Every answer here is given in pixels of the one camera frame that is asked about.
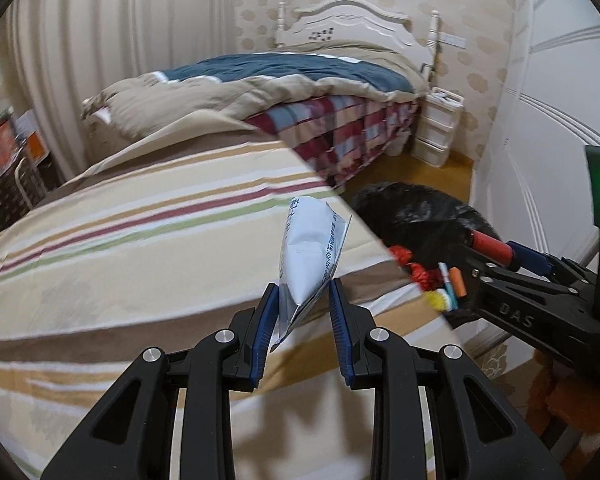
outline nightstand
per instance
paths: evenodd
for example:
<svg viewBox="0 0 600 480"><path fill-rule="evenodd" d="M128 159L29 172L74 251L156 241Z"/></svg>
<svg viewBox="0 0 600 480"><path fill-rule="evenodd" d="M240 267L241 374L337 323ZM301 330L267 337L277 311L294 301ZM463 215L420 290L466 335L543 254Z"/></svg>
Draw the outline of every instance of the nightstand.
<svg viewBox="0 0 600 480"><path fill-rule="evenodd" d="M433 87L422 103L412 155L440 168L446 162L454 140L464 98Z"/></svg>

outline white wardrobe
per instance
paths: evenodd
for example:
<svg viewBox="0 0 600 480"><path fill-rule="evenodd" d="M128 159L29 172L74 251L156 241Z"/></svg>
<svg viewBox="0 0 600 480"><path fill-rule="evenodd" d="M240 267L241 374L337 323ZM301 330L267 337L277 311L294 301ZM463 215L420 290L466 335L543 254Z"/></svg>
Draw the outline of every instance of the white wardrobe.
<svg viewBox="0 0 600 480"><path fill-rule="evenodd" d="M600 146L600 14L589 0L516 0L507 79L472 205L503 240L589 263L584 145Z"/></svg>

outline white wooden headboard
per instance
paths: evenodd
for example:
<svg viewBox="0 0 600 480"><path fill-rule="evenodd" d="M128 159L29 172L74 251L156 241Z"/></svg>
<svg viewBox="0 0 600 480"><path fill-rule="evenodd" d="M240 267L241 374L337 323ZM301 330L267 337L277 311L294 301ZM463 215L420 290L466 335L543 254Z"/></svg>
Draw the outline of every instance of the white wooden headboard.
<svg viewBox="0 0 600 480"><path fill-rule="evenodd" d="M285 30L286 3L278 4L276 46L326 40L359 40L385 46L409 59L429 80L438 48L440 15L431 12L427 46L420 45L405 27L406 14L389 12L365 0L327 0L295 9L298 20Z"/></svg>

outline beige curtain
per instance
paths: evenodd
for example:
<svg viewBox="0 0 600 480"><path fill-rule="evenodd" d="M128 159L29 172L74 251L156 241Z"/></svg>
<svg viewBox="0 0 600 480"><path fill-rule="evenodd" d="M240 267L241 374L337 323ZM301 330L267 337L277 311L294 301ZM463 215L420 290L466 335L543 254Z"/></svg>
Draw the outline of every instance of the beige curtain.
<svg viewBox="0 0 600 480"><path fill-rule="evenodd" d="M84 99L235 51L234 0L15 0L6 17L18 76L67 178L90 165Z"/></svg>

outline das logo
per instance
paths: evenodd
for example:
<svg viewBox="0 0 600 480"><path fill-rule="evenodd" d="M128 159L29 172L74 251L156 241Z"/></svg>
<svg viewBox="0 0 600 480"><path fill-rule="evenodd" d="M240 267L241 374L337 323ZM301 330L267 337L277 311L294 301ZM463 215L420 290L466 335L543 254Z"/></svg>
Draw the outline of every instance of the das logo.
<svg viewBox="0 0 600 480"><path fill-rule="evenodd" d="M531 328L534 325L533 316L522 316L519 310L511 308L508 304L500 305L500 313L507 317L510 321L515 321L518 324Z"/></svg>

